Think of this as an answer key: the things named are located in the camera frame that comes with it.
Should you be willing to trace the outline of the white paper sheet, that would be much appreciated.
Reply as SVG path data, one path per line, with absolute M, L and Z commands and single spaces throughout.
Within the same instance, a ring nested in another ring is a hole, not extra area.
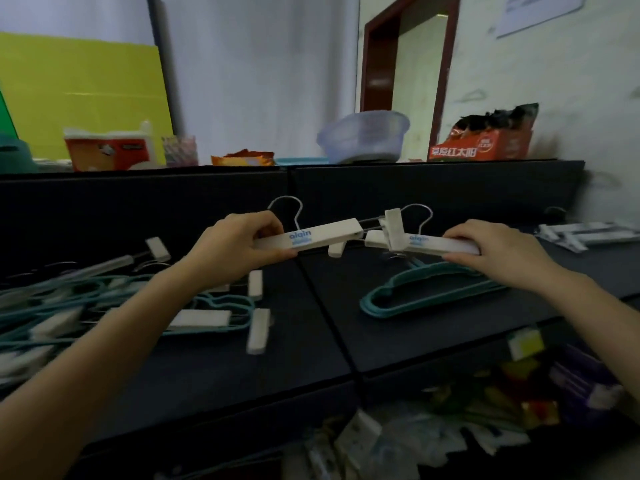
M 584 3 L 585 0 L 506 0 L 495 35 L 505 37 L 576 12 Z

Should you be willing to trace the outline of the person's left hand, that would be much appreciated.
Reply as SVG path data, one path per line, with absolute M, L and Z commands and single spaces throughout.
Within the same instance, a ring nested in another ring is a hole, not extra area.
M 252 265 L 253 241 L 284 233 L 280 220 L 270 210 L 230 214 L 208 227 L 180 267 L 200 289 L 230 284 L 249 272 L 268 265 Z

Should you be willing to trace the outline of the stack of white trouser hangers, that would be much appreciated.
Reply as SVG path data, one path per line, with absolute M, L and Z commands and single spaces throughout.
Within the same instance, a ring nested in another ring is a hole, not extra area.
M 575 254 L 585 253 L 594 246 L 640 242 L 640 229 L 617 222 L 540 224 L 534 235 Z

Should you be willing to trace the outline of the black partition panel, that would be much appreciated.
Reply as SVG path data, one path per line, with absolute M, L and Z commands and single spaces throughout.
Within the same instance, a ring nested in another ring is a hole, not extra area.
M 304 166 L 289 170 L 303 202 L 301 226 L 355 217 L 367 224 L 385 210 L 404 208 L 409 232 L 429 217 L 424 233 L 441 235 L 468 219 L 531 230 L 560 223 L 583 183 L 583 161 L 497 161 Z
M 59 262 L 87 266 L 159 237 L 181 258 L 229 214 L 288 192 L 275 168 L 192 168 L 0 177 L 0 282 Z

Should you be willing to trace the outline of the clutter of packets under desk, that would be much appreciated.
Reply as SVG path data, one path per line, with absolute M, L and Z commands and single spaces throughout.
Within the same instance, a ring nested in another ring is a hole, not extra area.
M 604 419 L 573 419 L 569 400 L 548 373 L 578 337 L 564 321 L 541 328 L 546 350 L 524 379 L 511 379 L 506 338 L 481 340 L 434 356 L 360 374 L 354 388 L 327 388 L 293 399 L 279 414 L 290 438 L 323 420 L 338 426 L 356 406 L 383 420 L 438 419 L 462 428 L 466 451 L 445 454 L 424 478 L 466 480 L 640 480 L 640 425 L 610 410 Z

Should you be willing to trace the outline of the red and white box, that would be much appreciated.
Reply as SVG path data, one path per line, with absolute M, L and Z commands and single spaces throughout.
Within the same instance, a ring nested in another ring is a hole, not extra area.
M 95 133 L 64 128 L 63 138 L 75 172 L 126 171 L 159 165 L 151 122 L 144 120 L 137 130 Z

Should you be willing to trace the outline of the white clip hanger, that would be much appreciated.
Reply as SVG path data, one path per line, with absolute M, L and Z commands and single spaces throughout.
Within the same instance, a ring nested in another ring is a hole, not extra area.
M 253 241 L 253 247 L 258 250 L 295 250 L 297 252 L 322 247 L 329 247 L 329 256 L 339 258 L 348 241 L 362 240 L 366 232 L 383 229 L 382 225 L 373 228 L 363 228 L 356 218 L 346 219 L 334 223 L 328 223 L 311 228 L 300 228 L 298 217 L 303 209 L 303 203 L 298 197 L 283 195 L 270 202 L 267 209 L 281 199 L 292 199 L 299 204 L 299 209 L 294 215 L 295 231 L 285 232 L 279 235 L 260 238 Z
M 365 246 L 404 254 L 443 256 L 450 253 L 463 253 L 474 256 L 481 255 L 481 250 L 474 241 L 405 232 L 403 212 L 411 207 L 426 209 L 429 213 L 419 226 L 421 232 L 423 226 L 434 217 L 434 212 L 425 204 L 412 203 L 401 209 L 386 210 L 384 216 L 378 220 L 379 226 L 366 231 L 364 235 Z

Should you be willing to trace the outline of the person's right hand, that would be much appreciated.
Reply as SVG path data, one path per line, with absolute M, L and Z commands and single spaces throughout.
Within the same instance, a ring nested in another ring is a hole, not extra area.
M 469 219 L 443 237 L 474 241 L 481 268 L 471 269 L 507 287 L 540 292 L 559 270 L 537 238 L 505 224 Z

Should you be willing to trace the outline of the translucent blue plastic basin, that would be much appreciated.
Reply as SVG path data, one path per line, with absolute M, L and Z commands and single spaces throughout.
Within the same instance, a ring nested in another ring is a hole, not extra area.
M 329 124 L 316 142 L 329 164 L 396 163 L 410 129 L 407 116 L 396 111 L 364 111 Z

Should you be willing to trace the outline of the stack of teal velvet hangers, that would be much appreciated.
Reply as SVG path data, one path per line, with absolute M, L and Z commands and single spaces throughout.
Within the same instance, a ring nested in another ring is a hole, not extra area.
M 360 299 L 360 310 L 387 320 L 426 308 L 446 305 L 507 289 L 469 267 L 414 260 L 411 267 L 390 277 Z

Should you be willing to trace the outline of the orange cardboard snack box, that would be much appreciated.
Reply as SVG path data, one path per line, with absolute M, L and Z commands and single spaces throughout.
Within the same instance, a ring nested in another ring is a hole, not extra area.
M 510 161 L 526 158 L 539 104 L 496 109 L 459 119 L 441 144 L 429 149 L 428 161 Z

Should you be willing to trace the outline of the person's right forearm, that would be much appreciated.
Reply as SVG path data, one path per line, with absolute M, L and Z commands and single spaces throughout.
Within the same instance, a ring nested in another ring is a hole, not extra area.
M 562 313 L 597 354 L 640 352 L 640 312 L 587 275 L 556 266 L 535 291 Z

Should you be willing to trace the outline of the dark red door frame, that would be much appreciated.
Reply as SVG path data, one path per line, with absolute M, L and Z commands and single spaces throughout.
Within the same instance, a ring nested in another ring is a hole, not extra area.
M 461 0 L 395 0 L 364 25 L 359 110 L 391 110 L 403 17 L 428 3 L 436 4 L 436 8 L 429 8 L 425 19 L 444 15 L 446 21 L 443 41 L 433 43 L 442 48 L 429 133 L 429 146 L 434 146 L 442 126 Z

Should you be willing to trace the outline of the yellow board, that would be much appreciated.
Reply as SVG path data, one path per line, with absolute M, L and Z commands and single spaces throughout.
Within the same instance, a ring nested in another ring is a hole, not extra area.
M 65 128 L 174 134 L 156 46 L 0 32 L 0 92 L 37 159 L 69 159 Z

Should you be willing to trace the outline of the person's left forearm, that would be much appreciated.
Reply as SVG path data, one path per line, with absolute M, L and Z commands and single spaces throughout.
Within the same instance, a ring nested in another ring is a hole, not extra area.
M 214 281 L 211 268 L 181 260 L 2 400 L 0 480 L 64 478 L 162 332 Z

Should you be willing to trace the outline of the orange snack packet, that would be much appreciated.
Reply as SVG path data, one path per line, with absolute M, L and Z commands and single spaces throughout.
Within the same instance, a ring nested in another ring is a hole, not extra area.
M 224 156 L 211 156 L 213 166 L 224 167 L 272 167 L 276 166 L 273 152 L 260 152 L 248 149 Z

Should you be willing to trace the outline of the pile of teal and white hangers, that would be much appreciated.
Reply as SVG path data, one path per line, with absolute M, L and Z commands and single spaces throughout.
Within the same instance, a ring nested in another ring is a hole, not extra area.
M 138 293 L 151 274 L 171 264 L 159 237 L 146 240 L 147 251 L 69 269 L 57 262 L 22 275 L 44 281 L 21 287 L 20 275 L 0 280 L 0 390 L 33 377 L 65 348 L 95 327 L 104 315 Z M 264 295 L 261 270 L 231 285 L 208 289 L 188 302 L 163 337 L 248 331 Z

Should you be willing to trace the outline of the green plastic container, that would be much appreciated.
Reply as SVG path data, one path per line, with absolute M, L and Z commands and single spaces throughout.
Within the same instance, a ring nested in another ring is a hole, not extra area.
M 18 137 L 4 96 L 0 91 L 0 175 L 37 173 L 39 169 L 29 146 Z

